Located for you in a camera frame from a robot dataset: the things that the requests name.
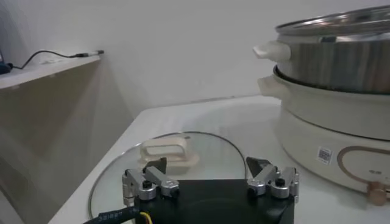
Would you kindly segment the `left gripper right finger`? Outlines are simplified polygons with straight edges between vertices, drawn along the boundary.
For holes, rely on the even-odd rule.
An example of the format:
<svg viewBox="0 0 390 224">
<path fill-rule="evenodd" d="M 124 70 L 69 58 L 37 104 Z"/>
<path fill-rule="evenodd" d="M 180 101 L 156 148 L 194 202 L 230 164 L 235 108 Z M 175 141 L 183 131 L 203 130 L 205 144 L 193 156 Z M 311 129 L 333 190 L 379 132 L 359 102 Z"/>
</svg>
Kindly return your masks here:
<svg viewBox="0 0 390 224">
<path fill-rule="evenodd" d="M 299 173 L 295 167 L 280 170 L 270 161 L 254 157 L 247 157 L 246 164 L 252 175 L 247 180 L 247 187 L 254 196 L 268 194 L 280 200 L 299 201 Z"/>
</svg>

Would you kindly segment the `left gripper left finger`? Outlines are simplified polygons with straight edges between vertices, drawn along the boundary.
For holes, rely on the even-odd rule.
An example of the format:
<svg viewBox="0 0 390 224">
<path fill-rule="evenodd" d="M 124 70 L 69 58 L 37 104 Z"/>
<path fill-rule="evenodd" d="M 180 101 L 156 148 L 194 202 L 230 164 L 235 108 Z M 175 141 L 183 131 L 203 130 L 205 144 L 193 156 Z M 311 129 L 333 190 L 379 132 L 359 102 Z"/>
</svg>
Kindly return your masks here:
<svg viewBox="0 0 390 224">
<path fill-rule="evenodd" d="M 134 198 L 141 201 L 154 200 L 158 194 L 176 198 L 180 185 L 166 175 L 167 158 L 162 157 L 147 162 L 141 169 L 126 169 L 122 175 L 122 199 L 125 206 L 130 206 Z"/>
</svg>

